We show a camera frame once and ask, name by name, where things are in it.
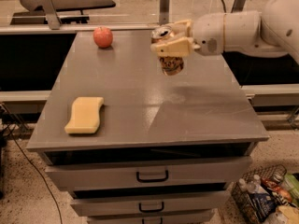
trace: cabinet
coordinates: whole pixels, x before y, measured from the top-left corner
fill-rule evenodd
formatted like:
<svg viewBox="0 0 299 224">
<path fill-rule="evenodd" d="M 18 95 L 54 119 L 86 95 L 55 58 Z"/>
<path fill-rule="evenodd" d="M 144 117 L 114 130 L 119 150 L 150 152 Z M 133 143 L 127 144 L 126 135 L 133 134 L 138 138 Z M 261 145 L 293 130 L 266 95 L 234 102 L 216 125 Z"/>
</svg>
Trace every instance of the cabinet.
<svg viewBox="0 0 299 224">
<path fill-rule="evenodd" d="M 89 223 L 209 221 L 268 139 L 221 56 L 184 62 L 166 77 L 150 30 L 114 31 L 109 49 L 77 33 L 27 149 Z M 95 134 L 64 132 L 79 96 L 105 99 Z"/>
</svg>

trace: concrete floor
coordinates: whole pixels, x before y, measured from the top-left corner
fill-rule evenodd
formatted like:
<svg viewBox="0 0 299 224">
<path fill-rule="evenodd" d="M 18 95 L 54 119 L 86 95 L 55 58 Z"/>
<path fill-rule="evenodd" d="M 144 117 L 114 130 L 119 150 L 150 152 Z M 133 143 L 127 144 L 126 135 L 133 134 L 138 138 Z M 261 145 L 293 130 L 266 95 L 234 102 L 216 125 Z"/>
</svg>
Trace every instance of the concrete floor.
<svg viewBox="0 0 299 224">
<path fill-rule="evenodd" d="M 91 10 L 91 22 L 156 22 L 158 0 L 115 0 L 116 8 Z M 234 0 L 224 0 L 230 10 Z M 262 10 L 267 0 L 247 0 L 245 10 Z M 18 0 L 0 0 L 0 26 L 9 25 L 13 12 L 23 11 Z M 171 21 L 185 18 L 196 18 L 210 12 L 223 12 L 221 0 L 172 0 Z M 251 169 L 267 167 L 276 164 L 284 165 L 291 173 L 299 172 L 299 132 L 287 122 L 288 114 L 259 115 L 271 138 L 260 143 L 253 151 Z M 64 224 L 86 223 L 85 217 L 77 217 L 70 207 L 71 197 L 60 192 L 45 175 L 45 164 L 35 153 L 26 151 L 26 139 L 18 139 L 22 150 L 30 161 L 47 180 L 50 190 L 56 198 L 62 213 Z M 0 223 L 3 224 L 58 224 L 59 215 L 42 178 L 24 158 L 13 140 L 10 140 L 3 150 L 3 176 L 1 190 L 5 197 L 0 200 Z M 209 224 L 242 224 L 245 223 L 240 215 L 233 198 L 222 208 L 215 210 Z"/>
</svg>

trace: gray tabletop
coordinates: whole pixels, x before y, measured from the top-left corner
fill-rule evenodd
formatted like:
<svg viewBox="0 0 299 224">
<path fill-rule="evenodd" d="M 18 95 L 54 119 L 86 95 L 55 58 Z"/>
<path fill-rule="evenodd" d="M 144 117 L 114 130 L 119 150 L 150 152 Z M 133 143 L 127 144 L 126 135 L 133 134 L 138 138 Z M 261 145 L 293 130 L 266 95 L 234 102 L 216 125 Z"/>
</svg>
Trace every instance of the gray tabletop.
<svg viewBox="0 0 299 224">
<path fill-rule="evenodd" d="M 79 32 L 27 148 L 32 151 L 262 141 L 268 134 L 221 56 L 193 53 L 167 77 L 150 31 L 114 31 L 109 49 Z M 101 96 L 95 134 L 69 135 L 73 101 Z"/>
</svg>

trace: floor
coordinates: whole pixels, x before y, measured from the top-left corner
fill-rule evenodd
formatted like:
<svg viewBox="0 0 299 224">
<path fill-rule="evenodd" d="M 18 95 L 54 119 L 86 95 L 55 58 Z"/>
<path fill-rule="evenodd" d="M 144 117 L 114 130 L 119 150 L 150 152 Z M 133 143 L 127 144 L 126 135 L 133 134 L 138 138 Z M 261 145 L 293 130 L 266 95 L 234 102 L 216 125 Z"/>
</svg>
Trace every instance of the floor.
<svg viewBox="0 0 299 224">
<path fill-rule="evenodd" d="M 130 6 L 131 10 L 134 8 L 132 3 L 136 0 L 116 0 L 119 1 L 121 6 L 117 7 L 117 11 L 111 11 L 113 16 L 106 16 L 109 10 L 105 11 L 105 16 L 98 16 L 105 18 L 105 21 L 113 22 L 118 14 L 121 14 L 122 9 Z M 234 0 L 224 0 L 227 9 L 230 9 Z M 245 9 L 256 8 L 261 10 L 267 0 L 247 0 Z M 192 12 L 186 14 L 181 8 L 181 4 L 190 6 Z M 0 0 L 0 26 L 9 24 L 11 14 L 15 10 L 22 11 L 21 5 L 18 0 Z M 141 8 L 136 12 L 135 19 L 141 20 L 143 17 L 146 19 L 144 12 Z M 156 6 L 148 6 L 152 13 L 156 13 Z M 223 11 L 221 0 L 178 0 L 171 6 L 171 20 L 182 19 L 184 16 L 200 16 L 209 12 Z M 102 11 L 90 11 L 94 15 L 94 20 L 97 21 L 97 14 Z M 253 151 L 251 157 L 253 164 L 250 170 L 258 167 L 267 167 L 271 165 L 282 164 L 290 173 L 299 172 L 299 148 L 298 138 L 299 131 L 291 127 L 287 122 L 288 113 L 280 112 L 276 114 L 259 114 L 261 121 L 270 134 L 270 139 L 267 142 L 261 142 Z M 45 175 L 45 164 L 35 153 L 26 151 L 26 143 L 28 139 L 23 136 L 16 136 L 16 140 L 9 140 L 7 146 L 3 149 L 2 154 L 2 168 L 3 176 L 1 178 L 1 190 L 5 196 L 0 200 L 0 223 L 3 224 L 58 224 L 60 223 L 59 213 L 56 208 L 55 202 L 52 199 L 47 187 L 36 169 L 30 164 L 33 163 L 41 172 L 42 176 L 47 181 L 53 196 L 58 202 L 59 209 L 62 215 L 64 224 L 83 224 L 86 223 L 85 217 L 77 217 L 75 212 L 71 209 L 69 203 L 71 197 L 64 192 L 60 192 L 51 183 L 49 178 Z M 27 155 L 30 162 L 26 160 L 23 153 Z M 222 208 L 215 210 L 214 217 L 206 224 L 242 224 L 245 223 L 243 217 L 240 215 L 233 198 L 229 199 L 226 205 Z"/>
</svg>

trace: drawer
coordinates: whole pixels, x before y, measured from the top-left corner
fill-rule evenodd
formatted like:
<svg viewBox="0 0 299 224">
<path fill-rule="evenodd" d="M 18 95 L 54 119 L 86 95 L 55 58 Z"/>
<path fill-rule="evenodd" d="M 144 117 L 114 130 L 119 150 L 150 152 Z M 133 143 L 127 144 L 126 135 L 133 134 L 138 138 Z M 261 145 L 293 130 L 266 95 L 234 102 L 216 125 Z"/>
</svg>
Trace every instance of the drawer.
<svg viewBox="0 0 299 224">
<path fill-rule="evenodd" d="M 218 208 L 229 197 L 228 191 L 174 193 L 76 199 L 71 202 L 71 206 L 80 217 L 152 214 Z"/>
<path fill-rule="evenodd" d="M 212 210 L 203 210 L 196 213 L 165 214 L 156 217 L 89 217 L 89 224 L 200 224 L 212 219 Z"/>
<path fill-rule="evenodd" d="M 127 189 L 236 181 L 251 157 L 132 161 L 50 166 L 46 173 L 61 191 Z"/>
</svg>

